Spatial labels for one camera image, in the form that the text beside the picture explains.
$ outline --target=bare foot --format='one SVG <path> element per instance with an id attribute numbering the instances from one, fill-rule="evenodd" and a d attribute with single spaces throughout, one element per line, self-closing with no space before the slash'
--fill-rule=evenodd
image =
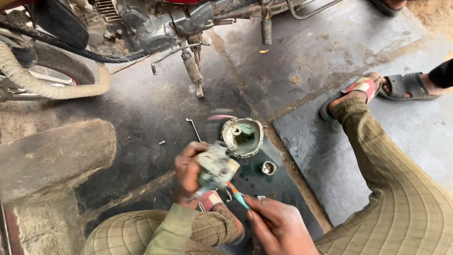
<path id="1" fill-rule="evenodd" d="M 211 208 L 211 211 L 227 211 L 229 212 L 232 216 L 233 216 L 233 219 L 234 219 L 234 222 L 236 223 L 236 226 L 237 226 L 237 229 L 239 230 L 239 236 L 242 235 L 242 232 L 244 231 L 244 229 L 242 228 L 242 223 L 241 221 L 236 218 L 236 216 L 234 216 L 234 214 L 222 203 L 219 203 L 219 204 L 216 204 L 215 206 L 213 206 Z"/>
<path id="2" fill-rule="evenodd" d="M 384 4 L 392 10 L 399 10 L 406 5 L 406 0 L 384 0 Z"/>
<path id="3" fill-rule="evenodd" d="M 431 96 L 442 96 L 448 93 L 449 88 L 438 88 L 436 85 L 429 79 L 428 74 L 421 74 L 420 78 L 422 79 L 425 87 L 428 89 L 428 92 Z M 382 78 L 382 89 L 390 95 L 392 93 L 392 87 L 390 81 L 387 78 Z M 405 98 L 410 98 L 412 95 L 408 92 L 404 95 Z"/>
<path id="4" fill-rule="evenodd" d="M 379 84 L 381 83 L 381 80 L 382 78 L 380 77 L 380 75 L 378 73 L 372 73 L 370 74 L 369 76 L 371 79 L 373 79 L 374 81 L 374 90 L 375 90 L 375 93 L 377 93 L 377 89 L 379 88 Z M 347 95 L 345 95 L 344 97 L 341 97 L 337 100 L 334 100 L 332 101 L 330 104 L 329 104 L 329 111 L 332 111 L 332 109 L 338 105 L 339 103 L 343 102 L 344 100 L 348 99 L 348 98 L 360 98 L 363 100 L 363 102 L 366 102 L 366 94 L 362 91 L 352 91 L 350 93 L 348 93 Z"/>

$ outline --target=concrete floor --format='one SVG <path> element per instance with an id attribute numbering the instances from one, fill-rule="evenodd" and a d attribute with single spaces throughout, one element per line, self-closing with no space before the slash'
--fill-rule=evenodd
<path id="1" fill-rule="evenodd" d="M 178 55 L 159 64 L 157 76 L 150 75 L 149 64 L 156 55 L 134 64 L 108 65 L 112 88 L 101 97 L 57 104 L 2 104 L 2 142 L 94 118 L 110 122 L 116 131 L 112 158 L 94 154 L 91 159 L 102 166 L 82 174 L 71 170 L 64 178 L 50 179 L 42 189 L 10 198 L 21 223 L 42 222 L 36 227 L 19 226 L 24 252 L 76 254 L 84 231 L 106 217 L 140 208 L 168 209 L 173 178 L 169 169 L 175 152 L 158 143 L 165 140 L 164 146 L 183 148 L 195 139 L 183 120 L 195 116 L 199 123 L 213 108 L 232 108 L 269 126 L 266 134 L 283 152 L 284 167 L 299 188 L 291 188 L 291 193 L 300 191 L 304 206 L 313 212 L 304 216 L 313 238 L 322 233 L 321 228 L 328 230 L 330 222 L 337 225 L 361 209 L 369 191 L 357 174 L 345 137 L 338 128 L 319 123 L 317 104 L 371 69 L 383 74 L 429 71 L 443 61 L 451 43 L 429 33 L 408 10 L 388 18 L 366 0 L 344 0 L 304 21 L 278 15 L 273 18 L 272 46 L 261 45 L 259 26 L 258 20 L 240 20 L 206 32 L 214 43 L 202 52 L 204 100 L 195 98 L 195 87 Z M 452 140 L 450 98 L 397 108 L 376 102 L 373 113 L 390 136 L 443 187 L 451 188 L 452 169 L 446 164 L 451 153 L 446 142 L 439 146 Z M 412 111 L 418 121 L 407 117 Z M 429 140 L 420 135 L 411 139 L 420 130 Z M 329 146 L 336 148 L 335 153 L 321 157 Z M 347 180 L 356 183 L 354 189 L 344 189 Z M 294 201 L 293 194 L 288 197 Z"/>

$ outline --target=motorcycle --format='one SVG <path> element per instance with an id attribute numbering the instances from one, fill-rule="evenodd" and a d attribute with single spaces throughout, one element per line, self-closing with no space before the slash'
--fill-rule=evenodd
<path id="1" fill-rule="evenodd" d="M 202 98 L 201 49 L 212 43 L 205 30 L 262 18 L 262 43 L 270 45 L 273 15 L 289 10 L 304 20 L 340 1 L 297 16 L 294 6 L 305 0 L 0 0 L 0 102 L 101 95 L 110 88 L 104 63 L 165 51 L 153 74 L 155 64 L 181 52 Z M 96 61 L 97 83 L 76 55 Z"/>

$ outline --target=motorcycle tire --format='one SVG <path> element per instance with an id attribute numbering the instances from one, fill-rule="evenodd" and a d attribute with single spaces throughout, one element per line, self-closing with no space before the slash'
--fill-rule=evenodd
<path id="1" fill-rule="evenodd" d="M 76 86 L 95 83 L 93 71 L 76 55 L 39 41 L 35 41 L 33 47 L 38 59 L 37 66 L 52 69 L 70 77 Z M 36 94 L 13 94 L 12 97 L 10 100 L 14 101 L 51 100 Z"/>
<path id="2" fill-rule="evenodd" d="M 296 7 L 305 1 L 306 0 L 293 0 L 291 1 L 291 3 L 293 4 L 294 7 Z M 272 12 L 272 15 L 277 15 L 282 12 L 286 12 L 287 10 L 289 10 L 289 8 L 288 4 L 286 3 L 286 0 L 277 0 L 270 6 L 270 11 Z"/>

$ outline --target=sleeve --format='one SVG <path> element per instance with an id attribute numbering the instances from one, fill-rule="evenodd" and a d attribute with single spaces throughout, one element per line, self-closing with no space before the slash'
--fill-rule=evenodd
<path id="1" fill-rule="evenodd" d="M 183 255 L 192 235 L 195 210 L 173 203 L 156 229 L 144 255 Z"/>

